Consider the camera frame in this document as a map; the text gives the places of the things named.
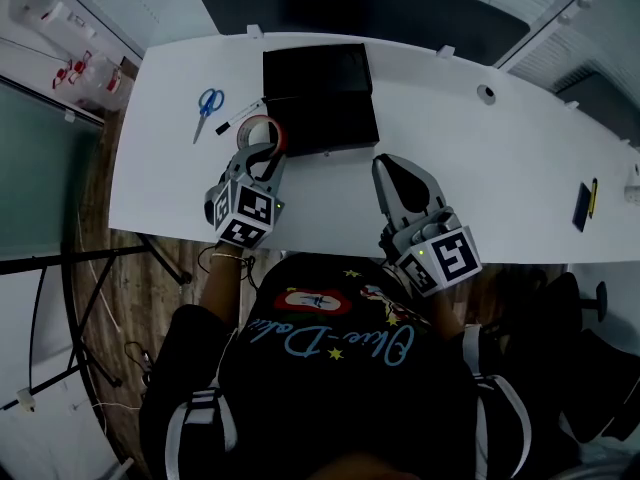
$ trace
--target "tape roll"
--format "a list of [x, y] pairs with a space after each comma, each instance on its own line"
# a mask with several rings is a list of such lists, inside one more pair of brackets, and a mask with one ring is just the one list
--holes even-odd
[[256, 126], [263, 123], [266, 123], [267, 126], [269, 126], [269, 123], [271, 123], [275, 127], [276, 132], [278, 134], [276, 149], [274, 149], [273, 153], [269, 155], [269, 158], [275, 156], [279, 152], [285, 152], [287, 149], [286, 132], [284, 131], [282, 126], [280, 126], [280, 123], [278, 123], [278, 121], [276, 121], [272, 117], [265, 116], [265, 115], [251, 116], [244, 123], [240, 125], [240, 128], [238, 128], [238, 136], [237, 136], [238, 149], [246, 148], [250, 144], [249, 137], [251, 135], [251, 132]]

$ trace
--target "black box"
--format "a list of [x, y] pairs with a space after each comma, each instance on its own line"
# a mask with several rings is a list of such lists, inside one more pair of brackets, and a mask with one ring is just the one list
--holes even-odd
[[288, 156], [375, 146], [380, 138], [364, 44], [263, 54], [269, 116], [288, 135]]

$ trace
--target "scissors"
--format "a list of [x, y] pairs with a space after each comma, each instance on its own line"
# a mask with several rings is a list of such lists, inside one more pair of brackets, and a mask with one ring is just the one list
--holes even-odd
[[[220, 103], [217, 106], [214, 106], [218, 94], [220, 95]], [[204, 126], [204, 122], [207, 117], [218, 110], [223, 103], [224, 93], [222, 91], [216, 91], [215, 89], [210, 88], [200, 95], [200, 99], [198, 100], [198, 106], [200, 107], [200, 120], [198, 121], [198, 127], [196, 128], [196, 134], [193, 137], [194, 144], [198, 142], [198, 137], [200, 137], [200, 132], [202, 131], [202, 127]]]

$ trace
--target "backpack strap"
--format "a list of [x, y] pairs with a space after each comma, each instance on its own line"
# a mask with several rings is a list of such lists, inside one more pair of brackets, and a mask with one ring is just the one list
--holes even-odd
[[222, 393], [220, 381], [218, 380], [222, 359], [235, 335], [236, 331], [233, 331], [218, 362], [216, 376], [207, 389], [194, 392], [191, 401], [180, 404], [171, 416], [164, 449], [167, 480], [180, 480], [178, 457], [180, 455], [182, 429], [185, 425], [213, 425], [216, 413], [219, 413], [224, 436], [224, 452], [233, 450], [238, 442], [238, 431], [231, 415], [231, 409]]
[[[465, 329], [462, 338], [462, 357], [471, 370], [476, 385], [480, 389], [494, 390], [497, 388], [502, 391], [520, 419], [523, 446], [518, 465], [511, 473], [511, 478], [513, 478], [522, 469], [531, 449], [531, 422], [522, 400], [506, 379], [500, 375], [482, 374], [480, 370], [480, 328], [480, 325], [472, 325]], [[487, 478], [489, 470], [489, 434], [487, 432], [487, 415], [481, 396], [478, 396], [476, 415], [476, 480], [484, 480]]]

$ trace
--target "wooden floor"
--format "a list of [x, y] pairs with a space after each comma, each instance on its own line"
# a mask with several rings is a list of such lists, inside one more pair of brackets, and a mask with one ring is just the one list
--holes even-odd
[[[106, 116], [105, 130], [96, 151], [80, 205], [76, 233], [76, 250], [97, 250], [139, 245], [133, 233], [108, 229], [109, 197], [113, 165], [124, 113]], [[135, 341], [157, 357], [171, 316], [175, 309], [186, 303], [196, 303], [204, 286], [206, 273], [197, 264], [199, 252], [206, 246], [200, 242], [159, 238], [159, 244], [182, 269], [193, 275], [193, 282], [179, 287], [149, 254], [138, 254], [116, 259], [104, 284], [104, 300], [98, 298], [84, 332], [85, 342], [96, 358], [114, 376], [123, 380], [120, 388], [113, 389], [92, 371], [92, 380], [101, 402], [117, 402], [140, 407], [144, 385], [141, 368], [125, 355], [125, 343]], [[254, 278], [259, 285], [264, 274], [279, 260], [279, 252], [256, 254]], [[100, 276], [105, 261], [93, 262], [95, 274]], [[555, 279], [563, 265], [537, 265]], [[468, 323], [487, 324], [500, 316], [505, 307], [517, 307], [534, 289], [530, 265], [485, 265], [476, 277], [456, 286], [450, 293], [454, 311]], [[78, 319], [95, 286], [95, 275], [87, 263], [77, 264], [73, 271], [74, 295]], [[242, 286], [242, 315], [246, 321], [253, 304], [253, 289], [247, 282]], [[107, 306], [110, 308], [114, 325]], [[135, 352], [135, 346], [129, 347]], [[132, 457], [135, 466], [131, 478], [149, 477], [140, 452], [137, 411], [119, 406], [103, 406], [107, 419], [107, 436], [124, 459]]]

